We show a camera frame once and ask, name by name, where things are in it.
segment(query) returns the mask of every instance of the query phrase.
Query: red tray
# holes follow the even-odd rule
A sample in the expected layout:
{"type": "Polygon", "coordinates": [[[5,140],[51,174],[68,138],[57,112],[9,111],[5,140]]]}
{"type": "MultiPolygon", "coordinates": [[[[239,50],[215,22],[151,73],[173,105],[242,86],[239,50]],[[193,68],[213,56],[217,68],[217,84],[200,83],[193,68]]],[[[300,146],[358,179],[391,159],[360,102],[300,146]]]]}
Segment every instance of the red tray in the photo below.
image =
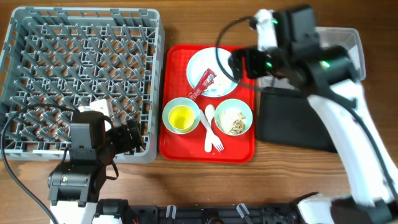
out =
{"type": "MultiPolygon", "coordinates": [[[[186,45],[180,44],[172,47],[167,54],[166,74],[164,81],[163,108],[172,99],[187,97],[192,87],[187,80],[187,65],[191,57],[199,50],[213,45],[186,45]]],[[[232,51],[239,47],[222,46],[232,51]]],[[[253,85],[254,81],[244,75],[244,82],[253,85]]],[[[254,111],[254,92],[247,88],[237,86],[230,94],[219,98],[199,96],[195,103],[201,110],[205,110],[209,104],[215,108],[224,100],[239,99],[249,105],[254,111]]],[[[227,162],[244,163],[254,155],[254,123],[250,129],[240,136],[228,136],[222,133],[212,121],[214,133],[221,139],[224,151],[218,152],[214,147],[210,153],[205,152],[206,129],[200,123],[198,127],[188,134],[171,133],[163,124],[160,127],[159,150],[162,155],[170,160],[178,161],[200,161],[200,162],[227,162]]]]}

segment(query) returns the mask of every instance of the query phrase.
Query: white plate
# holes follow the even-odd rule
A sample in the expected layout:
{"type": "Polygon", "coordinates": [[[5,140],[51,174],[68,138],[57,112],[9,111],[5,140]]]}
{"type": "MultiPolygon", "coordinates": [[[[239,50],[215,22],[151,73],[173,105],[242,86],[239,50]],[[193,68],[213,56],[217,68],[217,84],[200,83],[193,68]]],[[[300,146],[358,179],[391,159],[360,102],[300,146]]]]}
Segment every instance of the white plate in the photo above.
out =
{"type": "MultiPolygon", "coordinates": [[[[231,56],[231,53],[224,49],[218,49],[218,56],[224,69],[228,74],[233,76],[232,70],[228,65],[228,59],[231,56]]],[[[209,47],[198,51],[188,62],[187,79],[192,88],[198,84],[201,76],[207,68],[210,68],[216,74],[216,78],[214,79],[214,84],[210,85],[207,90],[202,93],[203,96],[225,96],[237,87],[238,84],[232,82],[227,76],[225,76],[218,66],[215,47],[209,47]]]]}

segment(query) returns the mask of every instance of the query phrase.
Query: green light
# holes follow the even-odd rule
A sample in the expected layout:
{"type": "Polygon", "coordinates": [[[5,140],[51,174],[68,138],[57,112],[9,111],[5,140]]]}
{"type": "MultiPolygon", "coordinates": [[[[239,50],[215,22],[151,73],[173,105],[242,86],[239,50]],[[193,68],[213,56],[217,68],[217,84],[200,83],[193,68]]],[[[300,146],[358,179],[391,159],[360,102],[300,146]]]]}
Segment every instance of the green light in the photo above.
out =
{"type": "Polygon", "coordinates": [[[330,67],[330,64],[328,62],[326,62],[326,61],[320,61],[319,63],[321,64],[321,66],[323,68],[329,68],[330,67]]]}

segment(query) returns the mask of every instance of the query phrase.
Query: white spoon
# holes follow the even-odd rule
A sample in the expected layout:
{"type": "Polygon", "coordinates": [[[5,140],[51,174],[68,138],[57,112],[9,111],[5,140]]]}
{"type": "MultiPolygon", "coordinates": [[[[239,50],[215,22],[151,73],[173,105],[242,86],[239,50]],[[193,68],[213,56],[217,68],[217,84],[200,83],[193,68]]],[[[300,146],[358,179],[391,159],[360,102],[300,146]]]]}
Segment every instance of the white spoon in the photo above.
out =
{"type": "MultiPolygon", "coordinates": [[[[209,125],[211,127],[211,120],[214,118],[216,110],[214,109],[213,105],[207,105],[205,109],[205,115],[206,119],[209,122],[209,125]]],[[[206,132],[206,139],[205,139],[205,152],[211,152],[211,134],[207,131],[206,132]]]]}

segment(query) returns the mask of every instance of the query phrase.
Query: bowl with food scraps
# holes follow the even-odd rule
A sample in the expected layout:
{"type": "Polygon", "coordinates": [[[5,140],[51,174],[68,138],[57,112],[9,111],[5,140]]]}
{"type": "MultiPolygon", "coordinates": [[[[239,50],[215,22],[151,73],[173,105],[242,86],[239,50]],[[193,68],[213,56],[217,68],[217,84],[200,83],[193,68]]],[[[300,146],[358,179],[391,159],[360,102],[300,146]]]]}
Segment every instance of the bowl with food scraps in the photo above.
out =
{"type": "Polygon", "coordinates": [[[172,99],[163,109],[162,121],[166,128],[175,134],[187,134],[200,122],[200,109],[191,99],[172,99]]]}
{"type": "Polygon", "coordinates": [[[230,136],[244,134],[251,127],[253,113],[245,102],[228,99],[221,102],[215,112],[217,128],[230,136]]]}

